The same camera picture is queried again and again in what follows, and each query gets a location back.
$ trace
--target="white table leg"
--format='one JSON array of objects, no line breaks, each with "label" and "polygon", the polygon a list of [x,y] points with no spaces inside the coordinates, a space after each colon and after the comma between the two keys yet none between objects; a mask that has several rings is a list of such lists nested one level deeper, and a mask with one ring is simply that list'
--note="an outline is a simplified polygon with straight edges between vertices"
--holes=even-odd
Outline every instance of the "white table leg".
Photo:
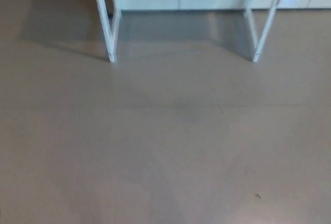
[{"label": "white table leg", "polygon": [[266,38],[273,24],[278,3],[279,0],[272,1],[261,37],[260,39],[258,39],[253,13],[251,8],[249,7],[249,0],[245,0],[245,18],[247,20],[248,30],[250,32],[250,45],[252,51],[251,56],[253,62],[257,62],[259,60],[259,57],[265,45]]},{"label": "white table leg", "polygon": [[116,61],[115,41],[117,40],[118,26],[116,27],[116,33],[112,33],[112,30],[111,30],[110,24],[109,24],[108,15],[107,15],[107,8],[106,8],[105,1],[97,0],[97,4],[98,4],[98,9],[99,9],[99,15],[100,15],[103,34],[104,34],[104,39],[106,41],[106,47],[107,47],[109,60],[110,60],[110,62],[115,62]]}]

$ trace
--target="floor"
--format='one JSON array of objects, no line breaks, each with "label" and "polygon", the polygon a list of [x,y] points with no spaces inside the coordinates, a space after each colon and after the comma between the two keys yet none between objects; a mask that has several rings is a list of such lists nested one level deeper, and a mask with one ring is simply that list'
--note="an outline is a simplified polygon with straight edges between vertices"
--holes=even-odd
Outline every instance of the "floor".
[{"label": "floor", "polygon": [[257,64],[241,13],[124,13],[111,65],[94,0],[0,9],[0,224],[330,222],[331,11]]}]

